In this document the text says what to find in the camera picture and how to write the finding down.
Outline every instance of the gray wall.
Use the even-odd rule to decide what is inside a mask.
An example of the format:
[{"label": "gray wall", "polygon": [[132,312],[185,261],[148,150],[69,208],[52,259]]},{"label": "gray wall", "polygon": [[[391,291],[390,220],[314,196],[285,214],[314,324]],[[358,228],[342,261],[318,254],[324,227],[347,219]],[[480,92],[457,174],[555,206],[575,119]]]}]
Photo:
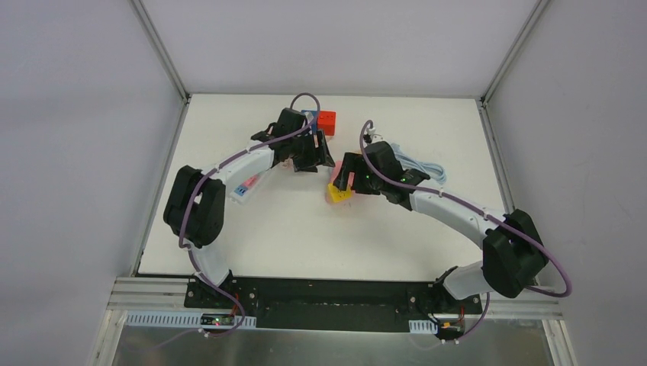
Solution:
[{"label": "gray wall", "polygon": [[448,97],[485,92],[535,1],[144,3],[192,93]]},{"label": "gray wall", "polygon": [[491,101],[515,204],[573,278],[582,365],[647,362],[645,16],[644,0],[554,1]]},{"label": "gray wall", "polygon": [[89,360],[181,104],[126,1],[0,5],[0,357]]}]

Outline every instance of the yellow block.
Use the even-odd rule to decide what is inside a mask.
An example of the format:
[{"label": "yellow block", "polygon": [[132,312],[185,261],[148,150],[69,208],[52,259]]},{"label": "yellow block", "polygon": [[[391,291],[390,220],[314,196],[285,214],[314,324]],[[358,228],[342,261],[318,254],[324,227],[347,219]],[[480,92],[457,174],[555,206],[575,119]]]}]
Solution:
[{"label": "yellow block", "polygon": [[332,203],[336,204],[337,202],[351,198],[352,191],[350,190],[350,186],[346,187],[345,191],[340,191],[332,183],[328,183],[328,197]]}]

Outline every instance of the white tabletop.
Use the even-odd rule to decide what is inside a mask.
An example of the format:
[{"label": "white tabletop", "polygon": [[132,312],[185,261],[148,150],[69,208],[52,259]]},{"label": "white tabletop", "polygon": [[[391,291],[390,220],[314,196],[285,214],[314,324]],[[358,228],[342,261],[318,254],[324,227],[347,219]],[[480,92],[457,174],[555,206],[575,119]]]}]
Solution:
[{"label": "white tabletop", "polygon": [[[291,97],[194,95],[141,259],[139,272],[188,275],[193,268],[162,215],[175,174],[240,151],[249,137],[276,121]],[[407,154],[437,162],[445,186],[486,207],[503,210],[494,167],[476,103],[469,99],[320,97],[335,111],[329,142],[335,160],[359,148],[360,129],[373,119],[390,143]],[[303,97],[295,109],[313,108]],[[324,200],[328,168],[294,173],[276,166],[245,205],[227,202],[217,239],[235,275],[280,278],[429,281],[453,265],[481,258],[481,251],[439,221],[390,204],[384,197]]]}]

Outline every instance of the black mounting plate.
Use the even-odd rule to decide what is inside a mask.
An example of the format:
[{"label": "black mounting plate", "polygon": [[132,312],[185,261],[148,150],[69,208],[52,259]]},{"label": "black mounting plate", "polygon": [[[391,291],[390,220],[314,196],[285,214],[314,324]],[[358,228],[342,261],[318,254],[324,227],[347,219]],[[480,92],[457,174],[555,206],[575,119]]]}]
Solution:
[{"label": "black mounting plate", "polygon": [[[427,314],[482,312],[478,295],[447,309],[430,309],[430,282],[337,281],[230,276],[220,286],[237,294],[258,328],[409,332],[409,320]],[[233,303],[196,278],[189,279],[185,307],[231,309]]]}]

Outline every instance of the red block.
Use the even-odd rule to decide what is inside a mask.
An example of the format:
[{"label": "red block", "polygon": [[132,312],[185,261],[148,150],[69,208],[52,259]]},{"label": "red block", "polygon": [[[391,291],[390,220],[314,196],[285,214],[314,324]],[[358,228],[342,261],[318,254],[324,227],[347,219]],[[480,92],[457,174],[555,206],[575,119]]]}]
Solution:
[{"label": "red block", "polygon": [[323,130],[326,136],[335,136],[335,120],[337,113],[332,111],[319,112],[317,119],[317,129]]}]

